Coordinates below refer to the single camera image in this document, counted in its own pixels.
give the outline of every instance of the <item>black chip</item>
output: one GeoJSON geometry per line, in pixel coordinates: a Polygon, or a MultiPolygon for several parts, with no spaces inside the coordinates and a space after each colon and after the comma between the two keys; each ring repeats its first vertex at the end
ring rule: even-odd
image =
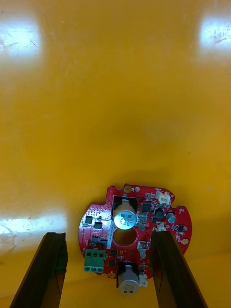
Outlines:
{"type": "Polygon", "coordinates": [[[107,240],[100,240],[100,246],[107,247],[107,240]]]}
{"type": "Polygon", "coordinates": [[[116,265],[115,260],[109,260],[108,266],[115,266],[115,265],[116,265]]]}
{"type": "Polygon", "coordinates": [[[92,216],[86,216],[85,223],[92,223],[92,216]]]}
{"type": "Polygon", "coordinates": [[[183,225],[178,225],[177,226],[177,231],[178,232],[183,232],[183,230],[184,230],[184,226],[183,225]]]}
{"type": "Polygon", "coordinates": [[[94,228],[95,229],[101,229],[102,228],[102,223],[101,222],[95,222],[94,228]]]}
{"type": "Polygon", "coordinates": [[[155,217],[156,217],[157,219],[162,219],[162,218],[164,218],[164,216],[165,216],[165,213],[164,213],[164,211],[163,211],[162,209],[158,208],[158,209],[155,211],[155,217]]]}
{"type": "Polygon", "coordinates": [[[152,207],[151,204],[143,203],[143,205],[142,205],[142,212],[149,212],[151,207],[152,207]]]}
{"type": "Polygon", "coordinates": [[[92,242],[92,243],[97,244],[98,241],[99,241],[99,238],[98,238],[97,236],[93,236],[93,237],[91,238],[91,242],[92,242]]]}
{"type": "Polygon", "coordinates": [[[117,256],[117,253],[118,253],[118,250],[112,249],[112,250],[111,250],[110,256],[111,256],[111,257],[116,257],[116,256],[117,256]]]}

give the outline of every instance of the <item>circuit board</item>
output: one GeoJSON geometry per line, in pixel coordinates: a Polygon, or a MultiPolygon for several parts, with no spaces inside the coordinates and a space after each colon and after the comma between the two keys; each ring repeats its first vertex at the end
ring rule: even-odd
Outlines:
{"type": "Polygon", "coordinates": [[[99,265],[101,273],[97,274],[115,278],[118,263],[124,261],[135,262],[142,275],[152,278],[149,255],[153,231],[171,231],[184,254],[190,243],[192,223],[186,207],[171,206],[174,199],[174,194],[164,188],[126,184],[122,189],[108,188],[104,205],[91,204],[79,226],[79,246],[84,257],[86,252],[90,255],[90,250],[103,252],[103,264],[99,265]],[[168,202],[163,204],[160,195],[168,196],[168,202]],[[117,197],[135,198],[138,204],[137,222],[133,227],[136,238],[126,246],[114,240],[117,227],[113,222],[112,208],[117,197]]]}

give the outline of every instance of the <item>circular hole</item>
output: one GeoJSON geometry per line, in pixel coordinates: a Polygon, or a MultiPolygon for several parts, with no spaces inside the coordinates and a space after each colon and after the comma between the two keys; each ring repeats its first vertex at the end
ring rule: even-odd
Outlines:
{"type": "Polygon", "coordinates": [[[118,245],[130,246],[137,239],[137,231],[134,228],[128,230],[116,229],[113,239],[118,245]]]}

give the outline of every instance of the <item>white connector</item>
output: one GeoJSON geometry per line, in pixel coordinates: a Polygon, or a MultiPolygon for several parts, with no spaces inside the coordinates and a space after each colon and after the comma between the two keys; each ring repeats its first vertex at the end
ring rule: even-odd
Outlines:
{"type": "Polygon", "coordinates": [[[148,279],[146,274],[139,275],[139,285],[140,287],[147,287],[148,286],[148,279]]]}
{"type": "Polygon", "coordinates": [[[160,232],[160,231],[166,231],[166,228],[165,228],[165,223],[164,222],[157,222],[157,231],[160,232]]]}
{"type": "Polygon", "coordinates": [[[169,205],[171,202],[171,197],[167,192],[162,193],[160,191],[157,192],[156,198],[159,201],[159,204],[161,205],[169,205]]]}

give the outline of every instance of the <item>green terminal block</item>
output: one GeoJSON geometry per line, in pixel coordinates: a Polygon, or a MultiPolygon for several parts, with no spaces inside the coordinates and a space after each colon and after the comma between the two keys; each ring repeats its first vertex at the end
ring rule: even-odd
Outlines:
{"type": "Polygon", "coordinates": [[[86,249],[84,271],[102,273],[104,268],[105,251],[86,249]]]}

